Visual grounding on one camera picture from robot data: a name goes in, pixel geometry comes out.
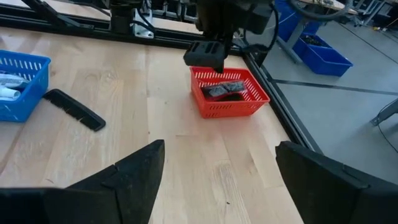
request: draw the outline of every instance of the wooden table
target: wooden table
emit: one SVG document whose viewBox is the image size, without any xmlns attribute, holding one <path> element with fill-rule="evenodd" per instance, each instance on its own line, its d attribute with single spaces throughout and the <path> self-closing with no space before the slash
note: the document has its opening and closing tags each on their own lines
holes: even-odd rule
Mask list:
<svg viewBox="0 0 398 224">
<path fill-rule="evenodd" d="M 50 3 L 62 12 L 102 17 Z M 155 24 L 194 30 L 179 22 Z M 184 50 L 6 28 L 0 35 L 2 49 L 50 57 L 49 89 L 65 91 L 107 121 L 94 133 L 42 100 L 25 124 L 0 123 L 1 187 L 66 187 L 164 139 L 151 223 L 302 223 L 274 159 L 274 147 L 288 137 L 271 107 L 251 117 L 202 119 Z M 239 57 L 225 64 L 246 68 Z"/>
</svg>

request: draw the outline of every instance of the gray floor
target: gray floor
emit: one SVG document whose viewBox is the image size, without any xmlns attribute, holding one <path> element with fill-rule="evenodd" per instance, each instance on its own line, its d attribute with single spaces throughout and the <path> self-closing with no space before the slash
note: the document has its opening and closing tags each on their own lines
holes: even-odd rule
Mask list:
<svg viewBox="0 0 398 224">
<path fill-rule="evenodd" d="M 279 84 L 279 88 L 326 156 L 398 184 L 398 153 L 369 123 L 398 98 L 398 40 L 367 27 L 343 27 L 335 22 L 321 27 L 318 35 L 354 64 L 341 78 L 316 75 L 305 65 L 294 64 L 277 45 L 264 65 L 276 80 L 299 82 Z M 381 129 L 398 147 L 398 115 L 383 122 Z"/>
</svg>

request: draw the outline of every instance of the blue storage bin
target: blue storage bin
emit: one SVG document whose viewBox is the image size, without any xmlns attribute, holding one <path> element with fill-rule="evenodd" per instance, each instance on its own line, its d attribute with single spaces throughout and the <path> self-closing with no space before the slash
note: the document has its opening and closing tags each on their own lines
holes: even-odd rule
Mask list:
<svg viewBox="0 0 398 224">
<path fill-rule="evenodd" d="M 0 70 L 30 80 L 18 99 L 0 100 L 0 121 L 28 119 L 49 86 L 50 62 L 47 57 L 0 50 Z"/>
<path fill-rule="evenodd" d="M 315 35 L 315 34 L 302 34 L 301 38 L 298 39 L 298 41 L 296 42 L 296 44 L 293 46 L 293 50 L 294 52 L 301 58 L 303 56 L 303 54 L 305 53 L 305 51 L 309 48 L 310 45 L 308 45 L 306 42 L 304 42 L 304 40 L 302 39 L 302 37 L 305 37 L 306 35 L 310 35 L 312 37 L 314 37 L 314 39 L 316 39 L 317 41 L 323 43 L 325 46 L 324 47 L 328 47 L 328 48 L 332 48 L 328 45 L 328 43 L 326 43 L 322 38 L 320 38 L 319 36 Z"/>
<path fill-rule="evenodd" d="M 316 74 L 341 77 L 353 64 L 335 49 L 309 45 L 303 62 Z"/>
<path fill-rule="evenodd" d="M 286 0 L 275 1 L 275 6 L 280 13 L 278 36 L 282 40 L 287 41 L 292 35 L 293 30 L 297 27 L 297 24 L 299 24 L 302 16 L 297 12 L 294 13 L 295 11 L 287 4 Z M 308 22 L 303 33 L 316 34 L 320 25 L 321 22 Z"/>
</svg>

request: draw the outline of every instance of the blue basket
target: blue basket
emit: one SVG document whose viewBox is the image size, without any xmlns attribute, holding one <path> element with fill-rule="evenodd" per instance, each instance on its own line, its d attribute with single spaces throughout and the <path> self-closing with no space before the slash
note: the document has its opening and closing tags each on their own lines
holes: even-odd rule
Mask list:
<svg viewBox="0 0 398 224">
<path fill-rule="evenodd" d="M 278 36 L 287 41 L 293 33 L 293 30 L 297 27 L 302 16 L 298 14 L 287 4 L 286 0 L 277 0 L 275 1 L 275 6 L 280 13 L 280 24 Z M 305 26 L 303 33 L 306 34 L 316 34 L 321 25 L 321 22 L 308 22 Z"/>
<path fill-rule="evenodd" d="M 303 62 L 316 74 L 341 77 L 353 64 L 335 49 L 309 45 Z"/>
<path fill-rule="evenodd" d="M 316 39 L 317 41 L 323 43 L 323 45 L 325 45 L 324 47 L 327 48 L 332 48 L 330 47 L 330 45 L 328 45 L 328 43 L 326 43 L 326 41 L 324 41 L 322 38 L 320 38 L 319 36 L 315 35 L 315 34 L 302 34 L 302 37 L 305 37 L 306 35 L 310 35 L 312 36 L 314 39 Z M 296 44 L 293 46 L 293 50 L 294 52 L 300 57 L 303 57 L 303 54 L 305 53 L 306 50 L 309 49 L 310 46 L 312 45 L 308 45 L 306 42 L 304 42 L 304 40 L 301 38 L 298 39 L 298 41 L 296 42 Z"/>
<path fill-rule="evenodd" d="M 0 70 L 30 80 L 17 100 L 0 100 L 0 121 L 28 119 L 49 86 L 50 62 L 47 57 L 0 50 Z"/>
</svg>

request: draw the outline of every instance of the black comb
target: black comb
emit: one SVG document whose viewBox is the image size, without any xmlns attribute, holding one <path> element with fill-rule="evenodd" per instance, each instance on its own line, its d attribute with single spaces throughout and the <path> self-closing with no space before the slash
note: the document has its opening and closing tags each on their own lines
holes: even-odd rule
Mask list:
<svg viewBox="0 0 398 224">
<path fill-rule="evenodd" d="M 63 109 L 67 114 L 93 131 L 99 131 L 105 127 L 104 119 L 59 89 L 46 92 L 43 98 Z"/>
</svg>

